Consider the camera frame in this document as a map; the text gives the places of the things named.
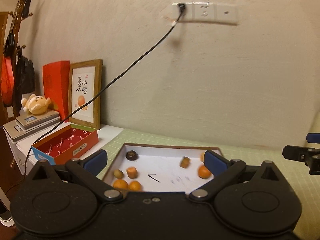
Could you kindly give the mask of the small yellow orange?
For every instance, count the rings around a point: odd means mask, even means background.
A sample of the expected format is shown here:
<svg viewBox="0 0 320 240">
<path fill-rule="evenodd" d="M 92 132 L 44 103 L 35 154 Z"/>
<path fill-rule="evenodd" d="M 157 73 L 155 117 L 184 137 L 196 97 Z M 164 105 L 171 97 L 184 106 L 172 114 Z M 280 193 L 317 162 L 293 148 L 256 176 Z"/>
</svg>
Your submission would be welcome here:
<svg viewBox="0 0 320 240">
<path fill-rule="evenodd" d="M 200 154 L 200 161 L 203 162 L 203 163 L 204 163 L 204 154 L 205 154 L 205 152 L 202 152 Z"/>
</svg>

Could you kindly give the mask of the small green brown fruit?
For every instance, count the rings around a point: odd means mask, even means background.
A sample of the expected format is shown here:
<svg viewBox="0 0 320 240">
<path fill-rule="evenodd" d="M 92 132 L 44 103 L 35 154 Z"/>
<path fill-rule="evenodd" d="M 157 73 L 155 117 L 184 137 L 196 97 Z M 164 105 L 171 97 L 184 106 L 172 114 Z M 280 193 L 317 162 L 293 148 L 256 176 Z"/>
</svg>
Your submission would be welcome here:
<svg viewBox="0 0 320 240">
<path fill-rule="evenodd" d="M 116 179 L 123 179 L 124 178 L 124 173 L 120 169 L 116 169 L 113 172 L 114 178 Z"/>
</svg>

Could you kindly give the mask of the large orange mandarin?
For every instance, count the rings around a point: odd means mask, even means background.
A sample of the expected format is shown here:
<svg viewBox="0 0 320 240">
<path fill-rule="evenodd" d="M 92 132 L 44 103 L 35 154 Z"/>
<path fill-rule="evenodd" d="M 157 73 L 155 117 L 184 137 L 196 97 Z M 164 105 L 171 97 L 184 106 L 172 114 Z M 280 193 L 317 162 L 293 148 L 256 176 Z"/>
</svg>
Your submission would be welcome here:
<svg viewBox="0 0 320 240">
<path fill-rule="evenodd" d="M 128 183 L 123 180 L 123 179 L 116 179 L 114 182 L 113 182 L 113 185 L 112 185 L 114 188 L 116 189 L 120 189 L 120 190 L 128 190 L 129 189 L 129 185 Z"/>
</svg>

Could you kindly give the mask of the brown roll piece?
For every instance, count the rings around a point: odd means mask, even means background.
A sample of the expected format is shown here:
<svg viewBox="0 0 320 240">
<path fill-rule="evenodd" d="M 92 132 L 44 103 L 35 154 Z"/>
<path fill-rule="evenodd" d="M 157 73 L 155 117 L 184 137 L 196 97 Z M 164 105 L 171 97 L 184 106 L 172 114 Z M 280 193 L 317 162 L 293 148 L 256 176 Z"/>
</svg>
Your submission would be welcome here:
<svg viewBox="0 0 320 240">
<path fill-rule="evenodd" d="M 191 162 L 191 160 L 189 157 L 183 157 L 180 162 L 180 167 L 186 169 L 189 167 L 190 162 Z"/>
</svg>

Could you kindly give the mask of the orange carrot chunk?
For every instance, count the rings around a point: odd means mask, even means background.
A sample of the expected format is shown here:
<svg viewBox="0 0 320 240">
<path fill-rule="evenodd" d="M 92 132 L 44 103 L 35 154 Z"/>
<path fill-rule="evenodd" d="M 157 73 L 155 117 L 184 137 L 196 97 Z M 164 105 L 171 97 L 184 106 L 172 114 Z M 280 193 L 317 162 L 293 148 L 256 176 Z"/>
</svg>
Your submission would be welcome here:
<svg viewBox="0 0 320 240">
<path fill-rule="evenodd" d="M 136 179 L 138 178 L 138 171 L 135 167 L 128 167 L 126 169 L 126 172 L 127 172 L 127 176 L 130 178 L 130 179 Z"/>
</svg>

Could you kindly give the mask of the dark chocolate fruit front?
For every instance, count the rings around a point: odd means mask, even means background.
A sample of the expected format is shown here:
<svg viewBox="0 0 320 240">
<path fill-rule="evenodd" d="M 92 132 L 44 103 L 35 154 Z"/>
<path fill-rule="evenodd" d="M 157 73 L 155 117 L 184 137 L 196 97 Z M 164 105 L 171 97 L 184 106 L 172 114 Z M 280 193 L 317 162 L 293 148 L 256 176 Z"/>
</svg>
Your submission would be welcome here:
<svg viewBox="0 0 320 240">
<path fill-rule="evenodd" d="M 129 161 L 135 161 L 139 158 L 139 155 L 135 151 L 131 150 L 126 153 L 125 157 Z"/>
</svg>

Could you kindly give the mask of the red open gift box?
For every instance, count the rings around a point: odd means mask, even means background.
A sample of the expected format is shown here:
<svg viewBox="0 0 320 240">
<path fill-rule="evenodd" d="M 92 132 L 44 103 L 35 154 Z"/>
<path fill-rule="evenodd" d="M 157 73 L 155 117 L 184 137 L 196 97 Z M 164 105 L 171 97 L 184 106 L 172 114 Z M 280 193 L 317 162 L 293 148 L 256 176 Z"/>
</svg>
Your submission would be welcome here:
<svg viewBox="0 0 320 240">
<path fill-rule="evenodd" d="M 31 146 L 37 160 L 51 165 L 63 165 L 72 158 L 80 158 L 99 142 L 95 128 L 70 124 Z"/>
</svg>

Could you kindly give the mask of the brown shallow cardboard box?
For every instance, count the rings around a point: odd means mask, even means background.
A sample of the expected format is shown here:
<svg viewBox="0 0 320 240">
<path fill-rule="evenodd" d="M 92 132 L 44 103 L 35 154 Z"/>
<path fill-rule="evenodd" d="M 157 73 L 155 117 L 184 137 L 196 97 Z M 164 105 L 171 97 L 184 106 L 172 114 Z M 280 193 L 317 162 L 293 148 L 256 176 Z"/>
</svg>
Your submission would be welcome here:
<svg viewBox="0 0 320 240">
<path fill-rule="evenodd" d="M 125 155 L 128 151 L 135 151 L 139 158 L 129 161 Z M 127 176 L 126 169 L 135 167 L 138 171 L 138 178 L 142 185 L 142 190 L 146 192 L 185 192 L 202 186 L 209 179 L 201 179 L 198 176 L 198 168 L 203 164 L 200 161 L 200 154 L 212 150 L 222 155 L 218 147 L 191 147 L 191 146 L 164 146 L 124 143 L 113 161 L 108 162 L 108 169 L 103 177 L 103 181 L 112 185 L 116 180 L 113 172 L 120 169 L 124 173 L 124 180 L 131 183 L 132 179 Z M 180 167 L 183 157 L 189 157 L 191 162 L 188 168 Z M 148 177 L 148 173 L 157 174 L 156 178 L 160 183 Z"/>
</svg>

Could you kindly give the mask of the black hex key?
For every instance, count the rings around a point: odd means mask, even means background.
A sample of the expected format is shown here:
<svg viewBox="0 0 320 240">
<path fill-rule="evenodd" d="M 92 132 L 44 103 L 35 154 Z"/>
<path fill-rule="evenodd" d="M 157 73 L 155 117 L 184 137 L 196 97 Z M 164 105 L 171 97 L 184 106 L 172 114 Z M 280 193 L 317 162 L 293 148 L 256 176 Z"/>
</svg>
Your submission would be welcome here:
<svg viewBox="0 0 320 240">
<path fill-rule="evenodd" d="M 148 173 L 148 177 L 151 178 L 152 180 L 160 183 L 160 181 L 156 178 L 157 174 L 155 173 Z"/>
</svg>

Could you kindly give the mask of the grey stacked books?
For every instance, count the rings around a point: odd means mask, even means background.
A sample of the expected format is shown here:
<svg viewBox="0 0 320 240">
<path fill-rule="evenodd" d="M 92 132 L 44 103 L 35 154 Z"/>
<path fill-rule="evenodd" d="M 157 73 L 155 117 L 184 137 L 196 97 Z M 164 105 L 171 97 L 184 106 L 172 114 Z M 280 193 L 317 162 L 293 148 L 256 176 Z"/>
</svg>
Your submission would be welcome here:
<svg viewBox="0 0 320 240">
<path fill-rule="evenodd" d="M 27 136 L 40 131 L 41 129 L 52 126 L 60 121 L 59 112 L 47 110 L 44 114 L 33 115 L 31 113 L 16 117 L 3 125 L 3 128 L 9 138 L 13 141 L 19 141 Z"/>
</svg>

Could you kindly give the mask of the plush bear toy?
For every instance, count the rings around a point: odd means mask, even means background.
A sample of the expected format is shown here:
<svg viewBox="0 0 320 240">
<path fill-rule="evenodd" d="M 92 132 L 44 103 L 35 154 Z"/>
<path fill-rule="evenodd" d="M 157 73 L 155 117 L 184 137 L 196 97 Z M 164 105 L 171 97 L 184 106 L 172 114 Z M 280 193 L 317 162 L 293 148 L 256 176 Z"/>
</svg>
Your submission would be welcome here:
<svg viewBox="0 0 320 240">
<path fill-rule="evenodd" d="M 25 113 L 41 115 L 46 112 L 48 106 L 51 104 L 51 99 L 41 95 L 31 94 L 29 99 L 22 98 L 21 104 Z"/>
</svg>

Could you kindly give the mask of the wooden framed orange picture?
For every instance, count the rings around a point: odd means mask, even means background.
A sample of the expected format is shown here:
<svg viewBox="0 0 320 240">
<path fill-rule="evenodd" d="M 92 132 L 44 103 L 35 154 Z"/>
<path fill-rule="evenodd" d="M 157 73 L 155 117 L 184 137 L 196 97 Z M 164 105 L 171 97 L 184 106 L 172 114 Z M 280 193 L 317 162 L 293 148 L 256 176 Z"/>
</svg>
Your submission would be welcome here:
<svg viewBox="0 0 320 240">
<path fill-rule="evenodd" d="M 70 64 L 68 85 L 69 121 L 100 129 L 100 98 L 92 103 L 101 89 L 102 59 Z"/>
</svg>

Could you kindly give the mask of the black hanging bag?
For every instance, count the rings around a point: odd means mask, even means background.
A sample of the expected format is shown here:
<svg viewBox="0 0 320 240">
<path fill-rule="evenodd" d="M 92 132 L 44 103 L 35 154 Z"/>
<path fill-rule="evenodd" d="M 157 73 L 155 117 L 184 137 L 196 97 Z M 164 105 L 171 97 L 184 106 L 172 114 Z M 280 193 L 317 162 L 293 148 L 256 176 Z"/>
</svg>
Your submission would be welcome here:
<svg viewBox="0 0 320 240">
<path fill-rule="evenodd" d="M 29 94 L 35 90 L 35 71 L 33 62 L 24 56 L 17 61 L 18 91 L 21 94 Z"/>
</svg>

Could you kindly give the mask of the wooden coat rack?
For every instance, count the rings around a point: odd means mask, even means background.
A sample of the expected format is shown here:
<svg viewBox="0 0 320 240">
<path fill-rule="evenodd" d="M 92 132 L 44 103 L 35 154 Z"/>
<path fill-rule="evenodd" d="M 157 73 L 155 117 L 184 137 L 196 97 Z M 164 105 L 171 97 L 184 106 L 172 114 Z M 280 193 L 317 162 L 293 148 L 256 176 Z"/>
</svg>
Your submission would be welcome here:
<svg viewBox="0 0 320 240">
<path fill-rule="evenodd" d="M 21 28 L 21 23 L 23 20 L 30 18 L 33 13 L 30 12 L 30 4 L 31 0 L 18 0 L 16 8 L 14 11 L 10 12 L 10 16 L 12 17 L 12 22 L 9 31 L 9 40 L 13 42 L 14 48 L 11 51 L 10 59 L 11 66 L 14 74 L 15 84 L 14 91 L 12 95 L 12 111 L 14 117 L 20 115 L 21 110 L 21 83 L 22 83 L 22 70 L 21 67 L 17 65 L 19 59 L 22 56 L 22 50 L 25 46 L 19 45 L 19 32 Z"/>
</svg>

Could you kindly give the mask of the white wall socket strip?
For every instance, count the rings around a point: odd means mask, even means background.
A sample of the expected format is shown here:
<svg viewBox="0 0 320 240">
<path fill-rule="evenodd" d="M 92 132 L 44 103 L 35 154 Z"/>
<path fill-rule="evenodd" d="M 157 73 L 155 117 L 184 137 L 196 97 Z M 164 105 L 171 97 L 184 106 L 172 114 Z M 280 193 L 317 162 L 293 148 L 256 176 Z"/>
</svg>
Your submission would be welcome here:
<svg viewBox="0 0 320 240">
<path fill-rule="evenodd" d="M 238 7 L 223 3 L 187 2 L 179 22 L 238 25 Z"/>
</svg>

